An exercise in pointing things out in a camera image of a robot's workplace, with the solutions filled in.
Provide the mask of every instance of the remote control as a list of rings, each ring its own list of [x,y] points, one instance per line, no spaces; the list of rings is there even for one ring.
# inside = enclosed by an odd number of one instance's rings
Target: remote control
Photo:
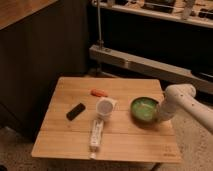
[[[90,150],[91,150],[91,159],[96,158],[96,152],[98,151],[100,144],[101,144],[101,136],[102,136],[102,130],[104,126],[104,121],[101,119],[95,119],[93,121],[93,128],[92,128],[92,134],[90,138]]]
[[[78,114],[85,110],[85,106],[82,103],[79,103],[75,106],[70,112],[67,113],[67,119],[70,121],[73,120]]]

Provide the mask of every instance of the bowl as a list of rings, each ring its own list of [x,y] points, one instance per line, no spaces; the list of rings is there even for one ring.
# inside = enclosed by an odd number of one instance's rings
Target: bowl
[[[153,123],[157,121],[156,107],[158,101],[150,97],[138,97],[131,103],[131,115],[140,122]]]

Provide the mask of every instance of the speckled floor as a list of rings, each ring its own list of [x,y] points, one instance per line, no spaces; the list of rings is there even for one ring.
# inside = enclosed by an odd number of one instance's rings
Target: speckled floor
[[[213,136],[179,110],[172,119],[183,161],[181,164],[163,164],[159,171],[212,171]],[[0,129],[0,164],[8,171],[139,171],[140,163],[96,162],[32,158],[33,143],[8,128]]]

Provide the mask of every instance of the orange marker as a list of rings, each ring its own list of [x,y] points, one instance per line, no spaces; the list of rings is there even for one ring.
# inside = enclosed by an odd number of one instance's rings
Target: orange marker
[[[92,89],[90,94],[93,96],[97,96],[97,97],[108,97],[107,93],[105,93],[104,91],[101,91],[101,90],[97,90],[97,89]]]

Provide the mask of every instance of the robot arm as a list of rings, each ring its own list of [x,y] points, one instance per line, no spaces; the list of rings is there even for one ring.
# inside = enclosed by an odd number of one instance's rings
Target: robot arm
[[[196,89],[191,84],[168,86],[165,99],[157,106],[159,120],[171,119],[181,107],[213,134],[213,110],[195,100],[195,95]]]

